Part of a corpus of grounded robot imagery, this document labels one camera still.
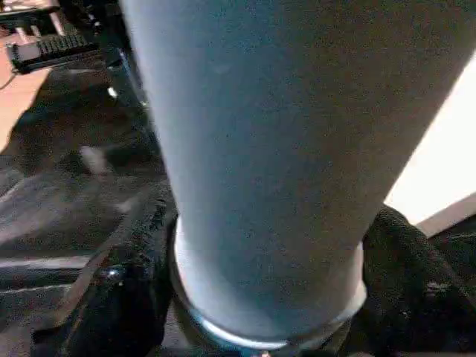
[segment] wooden floor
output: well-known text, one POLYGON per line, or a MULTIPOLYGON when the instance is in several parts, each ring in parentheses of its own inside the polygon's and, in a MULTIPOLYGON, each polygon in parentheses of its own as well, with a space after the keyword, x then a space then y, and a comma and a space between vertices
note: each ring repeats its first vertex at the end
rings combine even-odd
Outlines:
MULTIPOLYGON (((5 45, 18 40, 17 35, 0 39, 0 86, 3 86, 12 74, 5 45)), ((0 91, 0 149, 5 147, 12 127, 23 111, 32 103, 49 71, 49 69, 45 69, 28 75, 16 76, 7 88, 0 91)))

